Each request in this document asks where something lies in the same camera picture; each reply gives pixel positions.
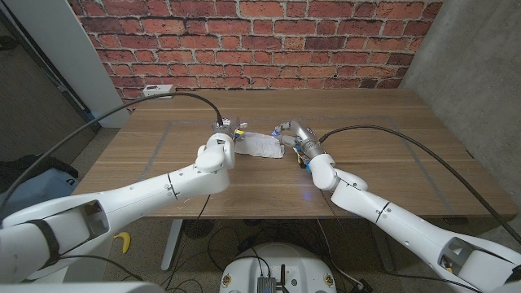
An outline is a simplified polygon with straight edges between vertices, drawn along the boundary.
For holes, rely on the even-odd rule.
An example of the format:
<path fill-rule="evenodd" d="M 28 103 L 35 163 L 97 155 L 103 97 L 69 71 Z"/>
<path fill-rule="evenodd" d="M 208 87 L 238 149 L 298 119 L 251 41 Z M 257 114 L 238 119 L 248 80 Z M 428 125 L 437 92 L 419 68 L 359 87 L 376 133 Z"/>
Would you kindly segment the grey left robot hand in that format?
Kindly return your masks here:
<path fill-rule="evenodd" d="M 214 133 L 223 133 L 230 136 L 233 140 L 241 138 L 244 130 L 247 128 L 247 122 L 240 120 L 237 116 L 223 117 L 212 124 Z"/>

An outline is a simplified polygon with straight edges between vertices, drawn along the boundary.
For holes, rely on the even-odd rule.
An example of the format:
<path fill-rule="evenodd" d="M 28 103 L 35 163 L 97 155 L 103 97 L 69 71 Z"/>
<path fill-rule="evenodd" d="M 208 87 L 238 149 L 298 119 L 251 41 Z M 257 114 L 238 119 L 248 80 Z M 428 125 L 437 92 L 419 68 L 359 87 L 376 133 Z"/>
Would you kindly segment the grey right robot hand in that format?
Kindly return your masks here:
<path fill-rule="evenodd" d="M 291 120 L 277 125 L 272 132 L 272 136 L 284 146 L 295 148 L 297 153 L 308 160 L 325 154 L 316 134 L 298 120 Z"/>

